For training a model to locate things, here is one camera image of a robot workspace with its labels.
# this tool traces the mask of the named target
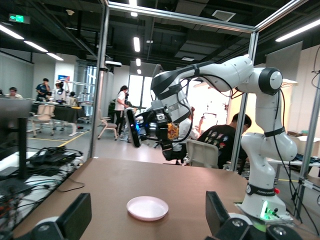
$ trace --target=floor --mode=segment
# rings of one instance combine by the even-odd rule
[[[61,127],[58,126],[54,131],[54,136],[51,136],[50,129],[48,126],[44,126],[41,133],[37,132],[37,136],[33,137],[32,132],[27,134],[27,146],[28,151],[36,152],[36,149],[44,147],[58,147],[66,146],[68,149],[74,149],[82,151],[84,156],[88,156],[91,131],[90,124],[77,124],[83,129],[79,130],[74,136],[68,136],[72,133],[72,128],[66,126],[63,131],[60,131]],[[96,148],[94,156],[102,158],[113,158],[119,160],[131,160],[139,162],[150,162],[156,164],[173,164],[174,161],[166,161],[162,155],[161,148],[153,148],[154,141],[143,141],[140,148],[134,148],[130,143],[127,142],[127,137],[124,135],[123,138],[118,138],[115,140],[112,131],[106,131],[100,140],[96,141]],[[172,166],[175,168],[184,168],[184,166]],[[295,188],[298,186],[299,173],[296,171],[291,171],[291,179]],[[291,200],[291,193],[289,188],[289,180],[285,172],[285,169],[281,167],[279,181],[276,184],[276,188],[280,190],[279,197],[285,202],[287,210],[291,213],[294,212],[294,204]],[[320,230],[320,193],[306,188],[303,198],[303,204],[307,209],[308,213],[315,222],[316,227]],[[301,211],[301,218],[303,223],[309,228],[313,233],[316,233],[315,227],[313,226],[310,218],[308,217],[306,211],[303,209]]]

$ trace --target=computer screen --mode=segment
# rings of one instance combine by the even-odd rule
[[[28,118],[32,101],[0,98],[0,161],[18,150],[18,118]]]

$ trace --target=brown tabletop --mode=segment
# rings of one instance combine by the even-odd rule
[[[79,193],[90,193],[92,220],[82,240],[203,240],[210,235],[206,191],[216,191],[225,208],[238,213],[234,202],[243,201],[247,184],[231,171],[110,158],[89,159],[70,178],[85,187],[55,191],[16,227],[15,237],[44,218],[59,216]],[[59,188],[76,187],[79,185],[65,181]],[[153,222],[134,219],[126,205],[138,196],[164,200],[169,206],[167,215]],[[304,232],[303,239],[318,238]]]

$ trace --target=exit sign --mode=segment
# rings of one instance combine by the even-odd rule
[[[30,24],[30,17],[10,13],[9,14],[9,21],[16,22],[16,23],[22,23],[22,24]]]

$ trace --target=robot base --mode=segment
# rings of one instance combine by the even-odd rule
[[[258,194],[245,195],[240,209],[266,224],[288,223],[293,220],[286,211],[285,203],[277,196],[262,196]]]

